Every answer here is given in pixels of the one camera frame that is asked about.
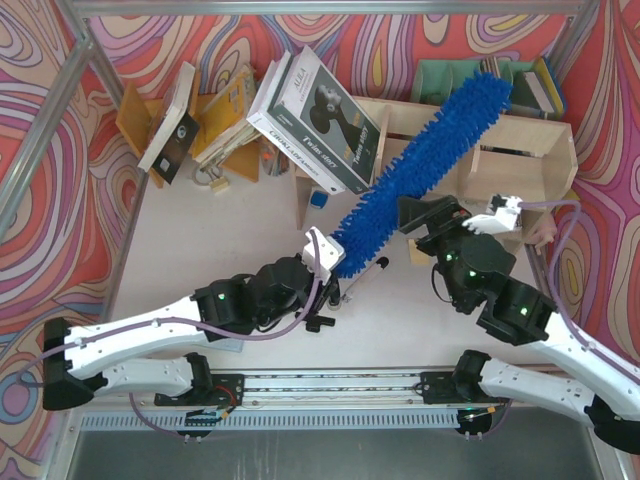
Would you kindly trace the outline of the white black stapler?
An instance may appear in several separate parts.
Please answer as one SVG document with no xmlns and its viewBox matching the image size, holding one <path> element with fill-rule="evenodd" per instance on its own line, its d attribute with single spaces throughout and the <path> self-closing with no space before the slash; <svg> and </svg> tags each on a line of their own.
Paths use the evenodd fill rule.
<svg viewBox="0 0 640 480">
<path fill-rule="evenodd" d="M 341 307 L 342 295 L 339 290 L 333 291 L 327 299 L 327 307 L 331 310 L 338 310 Z"/>
</svg>

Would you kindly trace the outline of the white black utility knife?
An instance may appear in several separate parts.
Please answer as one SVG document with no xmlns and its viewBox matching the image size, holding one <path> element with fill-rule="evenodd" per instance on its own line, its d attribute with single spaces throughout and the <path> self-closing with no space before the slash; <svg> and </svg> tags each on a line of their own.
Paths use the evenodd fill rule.
<svg viewBox="0 0 640 480">
<path fill-rule="evenodd" d="M 352 301 L 355 296 L 388 267 L 389 263 L 388 257 L 379 257 L 346 289 L 342 295 L 342 301 L 345 303 Z"/>
</svg>

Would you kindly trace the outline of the blue microfiber duster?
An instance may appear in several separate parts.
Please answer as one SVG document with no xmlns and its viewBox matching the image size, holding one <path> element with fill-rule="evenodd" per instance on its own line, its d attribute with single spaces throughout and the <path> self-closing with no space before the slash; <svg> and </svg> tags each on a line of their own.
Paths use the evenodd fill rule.
<svg viewBox="0 0 640 480">
<path fill-rule="evenodd" d="M 345 251 L 339 278 L 366 267 L 398 229 L 398 199 L 419 199 L 437 186 L 511 106 L 511 91 L 507 81 L 476 73 L 451 94 L 332 234 Z"/>
</svg>

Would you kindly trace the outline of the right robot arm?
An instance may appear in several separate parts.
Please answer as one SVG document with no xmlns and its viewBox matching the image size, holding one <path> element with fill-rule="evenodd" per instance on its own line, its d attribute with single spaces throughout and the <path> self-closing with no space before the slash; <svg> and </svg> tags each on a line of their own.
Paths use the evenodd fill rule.
<svg viewBox="0 0 640 480">
<path fill-rule="evenodd" d="M 448 195 L 398 201 L 399 229 L 425 226 L 416 242 L 436 259 L 449 303 L 459 313 L 482 310 L 477 323 L 497 340 L 536 351 L 566 377 L 523 369 L 467 350 L 451 375 L 457 394 L 507 398 L 565 415 L 591 428 L 609 446 L 639 452 L 639 369 L 588 335 L 567 316 L 555 293 L 544 294 L 511 277 L 515 257 L 496 234 L 515 229 L 530 203 L 496 194 L 484 214 L 473 215 Z"/>
</svg>

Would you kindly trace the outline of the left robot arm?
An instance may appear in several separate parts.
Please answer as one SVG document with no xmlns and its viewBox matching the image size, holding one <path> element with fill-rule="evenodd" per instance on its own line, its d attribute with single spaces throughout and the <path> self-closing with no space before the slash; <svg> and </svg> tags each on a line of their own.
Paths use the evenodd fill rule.
<svg viewBox="0 0 640 480">
<path fill-rule="evenodd" d="M 149 354 L 226 339 L 263 341 L 288 315 L 321 324 L 317 313 L 337 286 L 339 259 L 283 257 L 255 274 L 217 280 L 160 309 L 93 327 L 62 317 L 44 326 L 43 406 L 79 407 L 111 393 L 154 392 L 171 405 L 204 405 L 214 393 L 208 361 L 188 353 L 156 361 Z"/>
</svg>

